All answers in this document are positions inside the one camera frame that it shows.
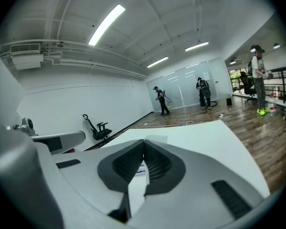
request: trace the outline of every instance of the white shirt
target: white shirt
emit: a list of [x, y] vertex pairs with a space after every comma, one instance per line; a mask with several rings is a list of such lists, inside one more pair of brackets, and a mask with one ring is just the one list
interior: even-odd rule
[[261, 75], [258, 75], [256, 73], [256, 70], [266, 72], [263, 59], [258, 60], [256, 56], [253, 56], [251, 64], [252, 64], [252, 76], [253, 76], [253, 78], [262, 78]]

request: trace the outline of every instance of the wooden floor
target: wooden floor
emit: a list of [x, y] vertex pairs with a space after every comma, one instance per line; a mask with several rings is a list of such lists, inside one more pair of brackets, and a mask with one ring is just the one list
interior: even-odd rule
[[245, 99], [233, 97], [233, 105], [218, 101], [212, 110], [191, 106], [172, 110], [171, 115], [150, 114], [130, 128], [158, 128], [181, 126], [185, 123], [199, 124], [218, 120], [224, 113], [223, 122], [235, 133], [260, 167], [270, 192], [286, 182], [286, 119], [278, 109], [274, 116], [260, 116], [255, 102], [245, 104]]

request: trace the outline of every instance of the white platform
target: white platform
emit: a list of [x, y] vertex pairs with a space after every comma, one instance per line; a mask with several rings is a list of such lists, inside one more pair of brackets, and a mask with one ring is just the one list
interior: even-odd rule
[[[102, 148], [136, 139], [164, 142], [212, 157], [255, 187], [263, 198], [270, 195], [256, 162], [242, 142], [221, 120], [178, 127], [129, 129]], [[134, 177], [129, 185], [133, 214], [144, 202], [145, 180], [144, 176]]]

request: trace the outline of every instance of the bottle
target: bottle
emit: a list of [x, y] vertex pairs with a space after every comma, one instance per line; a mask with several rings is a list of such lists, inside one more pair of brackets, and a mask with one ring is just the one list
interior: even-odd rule
[[276, 98], [274, 97], [274, 94], [270, 94], [268, 109], [270, 110], [270, 115], [273, 116], [276, 112]]

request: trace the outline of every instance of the window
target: window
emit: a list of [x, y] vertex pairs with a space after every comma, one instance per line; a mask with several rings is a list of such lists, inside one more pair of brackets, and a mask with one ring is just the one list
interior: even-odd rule
[[238, 91], [240, 94], [245, 94], [244, 84], [240, 80], [240, 75], [241, 75], [240, 72], [247, 73], [247, 69], [241, 68], [241, 69], [229, 71], [231, 83], [232, 83], [232, 88], [233, 88], [233, 92]]

